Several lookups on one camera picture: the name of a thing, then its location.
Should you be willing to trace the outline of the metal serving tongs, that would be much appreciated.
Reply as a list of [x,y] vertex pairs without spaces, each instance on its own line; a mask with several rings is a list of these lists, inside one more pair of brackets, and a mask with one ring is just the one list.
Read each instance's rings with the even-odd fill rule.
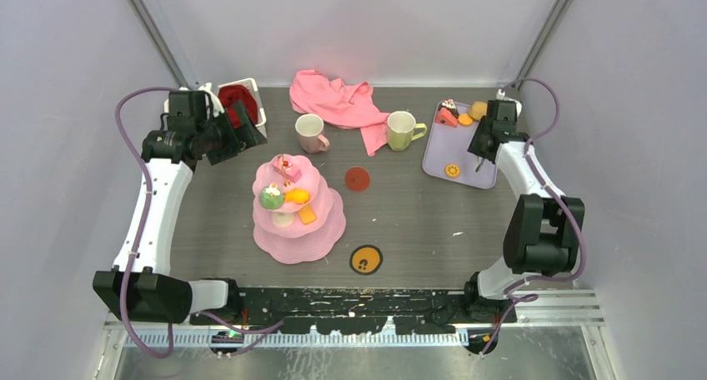
[[476,164],[476,166],[475,166],[475,168],[474,168],[474,171],[475,171],[476,173],[479,173],[479,172],[483,169],[484,164],[485,164],[486,162],[487,162],[487,159],[486,159],[486,158],[478,157],[477,164]]

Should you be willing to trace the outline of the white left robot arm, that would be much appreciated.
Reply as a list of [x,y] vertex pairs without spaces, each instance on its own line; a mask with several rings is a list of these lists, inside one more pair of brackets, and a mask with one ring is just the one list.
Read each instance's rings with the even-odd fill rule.
[[267,142],[256,128],[257,105],[176,89],[169,90],[167,105],[159,129],[140,148],[128,147],[142,173],[138,200],[121,250],[109,270],[95,273],[93,290],[121,320],[175,324],[210,310],[221,323],[235,323],[243,313],[237,283],[171,277],[171,247],[198,162],[216,165]]

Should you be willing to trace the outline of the orange wafer bar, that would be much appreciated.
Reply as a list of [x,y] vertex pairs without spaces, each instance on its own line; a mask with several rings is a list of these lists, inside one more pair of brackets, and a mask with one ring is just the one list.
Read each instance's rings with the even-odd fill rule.
[[298,214],[300,221],[304,225],[309,225],[310,223],[313,223],[317,220],[317,216],[309,204],[300,208],[297,211],[297,214]]

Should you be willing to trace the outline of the green frog macaron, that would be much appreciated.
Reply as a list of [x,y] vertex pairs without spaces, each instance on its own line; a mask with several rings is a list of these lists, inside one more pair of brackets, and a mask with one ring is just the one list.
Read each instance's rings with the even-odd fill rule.
[[264,209],[275,210],[285,204],[286,196],[278,184],[273,182],[261,190],[258,195],[258,202]]

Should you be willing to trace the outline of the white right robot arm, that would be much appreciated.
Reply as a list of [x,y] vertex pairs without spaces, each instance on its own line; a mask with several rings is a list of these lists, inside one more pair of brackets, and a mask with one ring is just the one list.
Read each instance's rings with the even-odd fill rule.
[[468,148],[506,177],[516,198],[502,257],[464,287],[464,314],[477,323],[516,288],[535,279],[568,281],[582,261],[584,203],[565,196],[548,179],[530,136],[517,129],[518,107],[514,100],[488,101]]

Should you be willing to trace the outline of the white round cake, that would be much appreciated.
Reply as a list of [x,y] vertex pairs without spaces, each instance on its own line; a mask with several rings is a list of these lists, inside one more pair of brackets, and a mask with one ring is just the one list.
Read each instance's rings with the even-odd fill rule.
[[278,228],[286,228],[290,226],[295,219],[295,214],[290,212],[272,212],[271,221]]

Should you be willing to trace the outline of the orange fish-shaped cookie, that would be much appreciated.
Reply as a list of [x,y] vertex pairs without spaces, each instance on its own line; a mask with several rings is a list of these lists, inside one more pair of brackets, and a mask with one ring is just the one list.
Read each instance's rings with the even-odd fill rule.
[[310,200],[310,193],[302,188],[295,188],[284,193],[286,203],[306,204]]

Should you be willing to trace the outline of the pink three-tier dessert stand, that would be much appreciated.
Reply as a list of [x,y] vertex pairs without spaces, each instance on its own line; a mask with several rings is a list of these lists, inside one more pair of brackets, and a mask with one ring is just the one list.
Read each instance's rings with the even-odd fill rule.
[[[258,167],[252,185],[253,239],[259,248],[280,263],[317,261],[326,257],[334,244],[343,236],[346,227],[343,199],[328,185],[325,177],[307,157],[283,154],[301,170],[302,177],[297,182],[286,183],[274,171],[271,162],[280,154]],[[271,183],[277,183],[284,193],[295,188],[305,189],[310,193],[310,200],[306,204],[285,203],[279,209],[264,209],[258,202],[258,195]],[[317,220],[304,225],[297,211],[308,204],[314,210]],[[294,222],[288,227],[276,227],[271,221],[272,212],[294,213]]]

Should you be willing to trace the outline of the pink cherry cake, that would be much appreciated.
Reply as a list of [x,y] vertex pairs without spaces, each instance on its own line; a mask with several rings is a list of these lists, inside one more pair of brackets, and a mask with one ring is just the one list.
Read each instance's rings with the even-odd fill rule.
[[271,165],[286,183],[295,183],[302,177],[301,170],[284,154],[276,156]]

